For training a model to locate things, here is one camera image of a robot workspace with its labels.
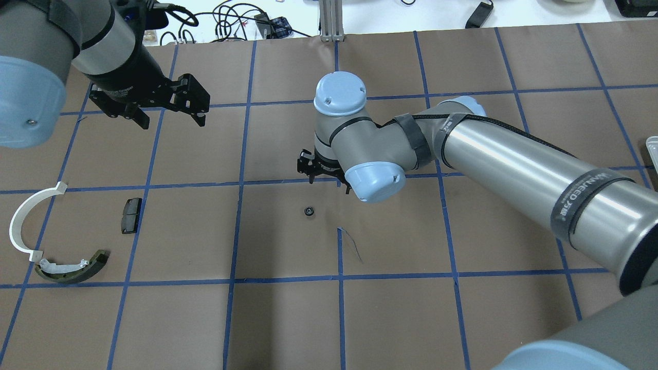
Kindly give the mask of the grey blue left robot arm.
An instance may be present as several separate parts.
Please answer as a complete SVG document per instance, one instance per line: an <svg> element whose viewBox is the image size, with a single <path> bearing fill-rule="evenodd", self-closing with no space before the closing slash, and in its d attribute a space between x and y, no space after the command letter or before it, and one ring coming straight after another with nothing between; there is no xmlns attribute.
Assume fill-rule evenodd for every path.
<svg viewBox="0 0 658 370"><path fill-rule="evenodd" d="M209 93L190 73L165 76L143 45L168 16L189 26L185 7L158 1L2 1L1 144L12 149L51 137L66 101L70 69L92 83L89 97L111 118L148 129L144 108L183 112L206 124Z"/></svg>

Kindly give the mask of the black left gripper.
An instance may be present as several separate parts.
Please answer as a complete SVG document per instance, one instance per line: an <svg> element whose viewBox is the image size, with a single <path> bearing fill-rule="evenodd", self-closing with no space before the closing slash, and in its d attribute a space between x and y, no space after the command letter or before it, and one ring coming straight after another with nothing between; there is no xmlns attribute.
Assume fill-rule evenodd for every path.
<svg viewBox="0 0 658 370"><path fill-rule="evenodd" d="M89 75L92 103L111 118L124 117L143 130L150 128L144 108L166 108L190 115L199 127L206 125L211 96L191 73L166 77L145 46L139 45L119 68Z"/></svg>

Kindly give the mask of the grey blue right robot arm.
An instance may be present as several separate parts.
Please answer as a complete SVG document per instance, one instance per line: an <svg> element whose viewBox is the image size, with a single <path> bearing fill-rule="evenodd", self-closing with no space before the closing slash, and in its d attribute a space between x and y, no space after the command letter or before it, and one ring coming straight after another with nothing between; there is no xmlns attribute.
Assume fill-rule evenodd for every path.
<svg viewBox="0 0 658 370"><path fill-rule="evenodd" d="M314 152L298 171L338 178L366 203L393 196L405 173L436 159L497 194L614 274L622 300L498 369L656 369L655 191L492 119L468 96L377 125L364 82L347 71L317 84Z"/></svg>

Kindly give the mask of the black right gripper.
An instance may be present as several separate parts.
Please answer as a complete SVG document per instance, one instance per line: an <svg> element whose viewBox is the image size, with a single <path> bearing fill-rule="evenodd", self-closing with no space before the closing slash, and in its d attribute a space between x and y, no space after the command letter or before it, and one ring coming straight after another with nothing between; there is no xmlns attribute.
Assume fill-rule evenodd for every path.
<svg viewBox="0 0 658 370"><path fill-rule="evenodd" d="M300 174L308 176L309 183L314 183L317 176L327 175L344 183L346 195L349 195L352 190L352 185L347 180L345 181L344 171L339 161L328 159L318 152L311 153L306 149L301 150L297 159L297 171Z"/></svg>

